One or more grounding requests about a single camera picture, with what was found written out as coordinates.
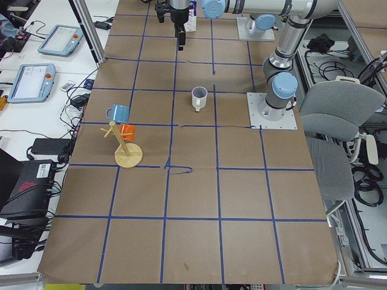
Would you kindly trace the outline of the grey office chair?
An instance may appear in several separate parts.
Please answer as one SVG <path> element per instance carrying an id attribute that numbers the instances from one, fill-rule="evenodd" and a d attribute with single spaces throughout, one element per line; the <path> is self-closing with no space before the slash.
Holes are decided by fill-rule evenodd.
<path id="1" fill-rule="evenodd" d="M 333 201 L 330 216 L 354 197 L 351 165 L 361 142 L 368 161 L 379 162 L 376 139 L 361 134 L 359 127 L 378 110 L 385 96 L 357 79 L 339 76 L 319 82 L 307 92 L 299 110 L 322 199 Z"/>

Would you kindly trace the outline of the wooden mug tree stand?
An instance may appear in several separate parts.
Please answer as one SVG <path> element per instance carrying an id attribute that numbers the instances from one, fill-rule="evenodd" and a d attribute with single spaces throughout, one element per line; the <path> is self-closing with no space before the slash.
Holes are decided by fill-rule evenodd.
<path id="1" fill-rule="evenodd" d="M 114 121 L 109 122 L 110 128 L 105 130 L 101 128 L 102 131 L 105 131 L 104 138 L 113 134 L 117 141 L 119 142 L 119 146 L 114 152 L 114 158 L 116 163 L 120 167 L 124 168 L 132 168 L 140 163 L 143 158 L 143 151 L 140 146 L 133 143 L 132 141 L 125 141 L 119 132 L 119 124 Z"/>

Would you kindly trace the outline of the aluminium frame post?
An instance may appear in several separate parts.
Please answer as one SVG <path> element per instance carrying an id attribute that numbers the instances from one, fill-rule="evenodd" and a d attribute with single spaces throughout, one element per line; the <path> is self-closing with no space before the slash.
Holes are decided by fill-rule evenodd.
<path id="1" fill-rule="evenodd" d="M 68 0 L 68 2 L 84 34 L 95 63 L 103 63 L 106 58 L 105 52 L 97 35 L 86 2 L 84 0 Z"/>

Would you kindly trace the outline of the white milk carton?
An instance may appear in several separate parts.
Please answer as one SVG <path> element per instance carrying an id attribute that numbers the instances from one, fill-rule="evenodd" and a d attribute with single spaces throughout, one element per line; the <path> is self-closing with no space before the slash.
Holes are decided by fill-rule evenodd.
<path id="1" fill-rule="evenodd" d="M 188 21 L 185 23 L 184 28 L 186 32 L 194 32 L 197 30 L 197 2 L 189 2 L 189 17 Z"/>

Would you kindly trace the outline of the lower teach pendant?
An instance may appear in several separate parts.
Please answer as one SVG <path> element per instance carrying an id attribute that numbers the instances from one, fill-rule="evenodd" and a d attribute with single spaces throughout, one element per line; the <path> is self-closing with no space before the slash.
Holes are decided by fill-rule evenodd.
<path id="1" fill-rule="evenodd" d="M 51 92 L 55 76 L 56 67 L 53 63 L 21 65 L 7 101 L 9 103 L 44 102 Z"/>

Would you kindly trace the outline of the black adapter on table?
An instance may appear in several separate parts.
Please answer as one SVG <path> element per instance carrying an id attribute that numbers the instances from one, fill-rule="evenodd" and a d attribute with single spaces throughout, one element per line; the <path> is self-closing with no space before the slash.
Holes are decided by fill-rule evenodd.
<path id="1" fill-rule="evenodd" d="M 101 22 L 101 21 L 95 21 L 94 26 L 102 30 L 109 30 L 111 28 L 111 25 L 109 23 Z"/>

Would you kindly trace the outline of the orange mug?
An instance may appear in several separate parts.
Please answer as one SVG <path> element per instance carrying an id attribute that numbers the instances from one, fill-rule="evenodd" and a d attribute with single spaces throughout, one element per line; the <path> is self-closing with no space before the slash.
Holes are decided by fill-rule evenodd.
<path id="1" fill-rule="evenodd" d="M 120 124 L 119 132 L 125 141 L 134 141 L 135 138 L 135 126 L 131 124 Z"/>

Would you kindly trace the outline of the upper teach pendant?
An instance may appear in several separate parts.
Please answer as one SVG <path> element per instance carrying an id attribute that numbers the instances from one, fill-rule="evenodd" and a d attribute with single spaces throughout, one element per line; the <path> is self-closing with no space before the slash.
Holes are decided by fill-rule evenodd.
<path id="1" fill-rule="evenodd" d="M 82 38 L 83 31 L 80 27 L 55 25 L 37 51 L 46 55 L 68 57 Z"/>

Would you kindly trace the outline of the black computer box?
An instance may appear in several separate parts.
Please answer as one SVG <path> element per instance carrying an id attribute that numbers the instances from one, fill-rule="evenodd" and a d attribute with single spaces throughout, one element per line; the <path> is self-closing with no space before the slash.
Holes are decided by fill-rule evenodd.
<path id="1" fill-rule="evenodd" d="M 55 166 L 51 159 L 18 161 L 1 150 L 1 217 L 8 220 L 44 217 Z"/>

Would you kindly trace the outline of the white remote control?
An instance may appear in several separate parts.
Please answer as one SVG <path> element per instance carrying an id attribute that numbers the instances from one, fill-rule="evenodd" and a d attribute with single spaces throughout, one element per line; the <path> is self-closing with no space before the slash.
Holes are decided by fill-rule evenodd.
<path id="1" fill-rule="evenodd" d="M 75 84 L 76 84 L 75 82 L 69 80 L 60 87 L 60 90 L 63 92 L 68 92 L 71 88 L 75 86 Z"/>

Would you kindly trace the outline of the black power brick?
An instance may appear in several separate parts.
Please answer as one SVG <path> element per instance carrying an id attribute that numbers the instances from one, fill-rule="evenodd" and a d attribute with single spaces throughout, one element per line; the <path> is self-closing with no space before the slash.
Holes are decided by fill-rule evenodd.
<path id="1" fill-rule="evenodd" d="M 31 153 L 35 155 L 60 155 L 65 153 L 70 145 L 66 138 L 36 138 Z"/>

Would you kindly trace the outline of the teach pendant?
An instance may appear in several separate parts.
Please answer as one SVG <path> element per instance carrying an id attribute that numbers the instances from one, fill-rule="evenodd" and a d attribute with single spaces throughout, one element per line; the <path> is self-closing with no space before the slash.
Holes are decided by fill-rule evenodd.
<path id="1" fill-rule="evenodd" d="M 7 101 L 9 103 L 44 102 L 51 92 L 55 76 L 56 67 L 53 63 L 21 65 Z"/>
<path id="2" fill-rule="evenodd" d="M 55 25 L 37 51 L 46 55 L 68 57 L 82 38 L 83 31 L 80 27 Z"/>

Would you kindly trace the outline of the white grey mug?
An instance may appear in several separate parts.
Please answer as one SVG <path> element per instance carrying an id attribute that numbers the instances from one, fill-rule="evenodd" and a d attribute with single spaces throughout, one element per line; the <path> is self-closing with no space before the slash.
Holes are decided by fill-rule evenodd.
<path id="1" fill-rule="evenodd" d="M 205 87 L 197 86 L 191 91 L 192 106 L 196 112 L 199 112 L 206 106 L 208 91 Z"/>

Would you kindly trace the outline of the blue mug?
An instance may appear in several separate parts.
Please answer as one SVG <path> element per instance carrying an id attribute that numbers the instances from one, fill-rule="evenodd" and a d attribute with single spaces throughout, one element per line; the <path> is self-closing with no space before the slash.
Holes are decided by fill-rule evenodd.
<path id="1" fill-rule="evenodd" d="M 106 110 L 106 117 L 117 124 L 129 122 L 130 107 L 114 104 Z"/>

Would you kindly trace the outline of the brown paper table cover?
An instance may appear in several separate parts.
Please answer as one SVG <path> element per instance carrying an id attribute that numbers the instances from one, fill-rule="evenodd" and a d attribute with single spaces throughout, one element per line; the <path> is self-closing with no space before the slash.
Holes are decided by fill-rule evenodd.
<path id="1" fill-rule="evenodd" d="M 236 19 L 199 18 L 177 51 L 153 4 L 120 1 L 39 270 L 48 283 L 324 285 L 337 257 L 304 133 L 250 127 L 274 43 L 238 39 Z M 208 91 L 192 106 L 191 91 Z M 104 138 L 130 107 L 132 168 Z"/>

